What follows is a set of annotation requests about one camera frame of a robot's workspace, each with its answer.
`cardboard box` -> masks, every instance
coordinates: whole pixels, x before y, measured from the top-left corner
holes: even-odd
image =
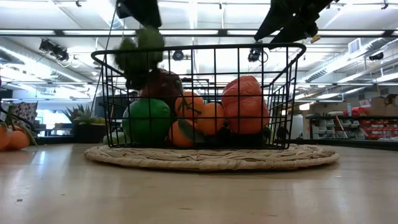
[[[386,97],[386,116],[398,116],[398,105],[396,99],[398,94],[389,94]]]
[[[378,96],[370,100],[361,100],[359,104],[367,108],[368,116],[398,116],[397,94]]]

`ceiling beam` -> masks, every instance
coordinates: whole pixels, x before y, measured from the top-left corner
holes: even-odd
[[[254,37],[256,29],[161,29],[164,37]],[[111,37],[135,37],[137,29],[112,30]],[[268,37],[275,37],[279,31]],[[322,38],[398,37],[398,29],[320,29]],[[0,29],[0,37],[109,37],[108,29]]]

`table surface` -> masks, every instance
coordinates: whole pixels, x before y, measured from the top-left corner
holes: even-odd
[[[284,172],[127,169],[88,161],[91,145],[0,153],[2,224],[391,223],[398,152],[332,147],[339,163]]]

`round woven mat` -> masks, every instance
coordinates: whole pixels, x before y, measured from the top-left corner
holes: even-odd
[[[284,170],[319,166],[337,161],[333,150],[313,145],[291,144],[287,150],[175,150],[134,149],[96,146],[85,151],[92,161],[108,162],[126,167],[215,170]]]

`fluorescent light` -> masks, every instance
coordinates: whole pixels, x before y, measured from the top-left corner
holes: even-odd
[[[318,35],[381,35],[383,30],[320,30]]]
[[[109,30],[65,30],[65,35],[109,35]],[[134,30],[112,30],[111,35],[135,35]]]
[[[271,35],[278,35],[279,30],[273,32]],[[256,30],[228,30],[226,32],[228,35],[255,35],[257,33]]]
[[[303,105],[300,105],[298,108],[300,108],[300,111],[306,111],[310,109],[310,104],[309,103],[305,103]]]
[[[355,88],[353,90],[348,90],[347,92],[345,92],[345,94],[350,94],[350,93],[355,93],[356,91],[362,90],[365,87],[359,87],[359,88]]]
[[[383,76],[381,76],[379,78],[375,78],[373,80],[373,82],[376,82],[376,83],[385,82],[385,81],[393,80],[393,79],[396,79],[396,78],[398,78],[398,72],[397,73],[393,73],[393,74],[383,75]]]
[[[73,99],[66,99],[66,98],[4,98],[1,99],[3,101],[93,101],[92,99],[81,99],[81,98],[73,98]]]
[[[337,95],[339,95],[339,93],[327,93],[327,94],[320,95],[317,98],[318,99],[327,99],[327,98],[335,97]]]
[[[318,103],[341,103],[343,100],[295,100],[297,103],[310,103],[314,104],[315,102]]]
[[[74,1],[62,1],[62,2],[43,2],[43,1],[15,1],[15,0],[2,0],[0,1],[0,7],[10,8],[28,8],[28,9],[43,9],[43,8],[54,8],[54,7],[76,7]]]
[[[54,30],[0,30],[2,35],[55,35]]]
[[[333,83],[296,83],[296,85],[297,86],[312,86],[312,85],[315,85],[315,86],[318,86],[318,85],[333,85]]]
[[[55,85],[84,85],[88,84],[88,82],[52,82]]]
[[[398,86],[398,83],[378,83],[380,86]]]
[[[218,30],[160,30],[162,35],[216,35]]]
[[[226,32],[229,35],[255,35],[256,30],[228,30]]]
[[[19,82],[19,81],[15,81],[15,82],[5,82],[5,83],[13,83],[13,84],[28,84],[28,85],[46,85],[48,84],[47,82]]]
[[[373,83],[337,83],[337,85],[343,86],[371,86],[374,85]]]

